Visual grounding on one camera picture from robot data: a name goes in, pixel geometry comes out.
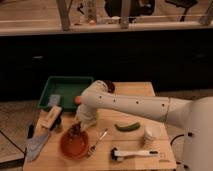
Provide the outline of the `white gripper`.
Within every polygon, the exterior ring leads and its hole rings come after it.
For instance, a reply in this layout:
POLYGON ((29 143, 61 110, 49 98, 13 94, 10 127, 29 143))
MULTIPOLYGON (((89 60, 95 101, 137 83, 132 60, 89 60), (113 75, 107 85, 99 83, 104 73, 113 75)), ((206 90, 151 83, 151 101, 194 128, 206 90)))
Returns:
POLYGON ((97 124, 98 113, 96 109, 90 108, 86 105, 80 105, 77 108, 75 121, 80 123, 80 129, 86 130, 91 126, 97 124))

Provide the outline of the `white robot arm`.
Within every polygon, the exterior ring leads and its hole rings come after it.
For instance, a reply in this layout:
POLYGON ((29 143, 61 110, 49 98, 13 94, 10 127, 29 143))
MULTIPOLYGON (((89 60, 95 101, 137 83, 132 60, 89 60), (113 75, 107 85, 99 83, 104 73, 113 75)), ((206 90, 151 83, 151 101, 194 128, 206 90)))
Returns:
POLYGON ((114 93, 111 81, 96 80, 81 93, 76 117, 82 125, 96 121, 98 109, 110 109, 183 128, 181 171, 213 169, 213 97, 185 100, 114 93))

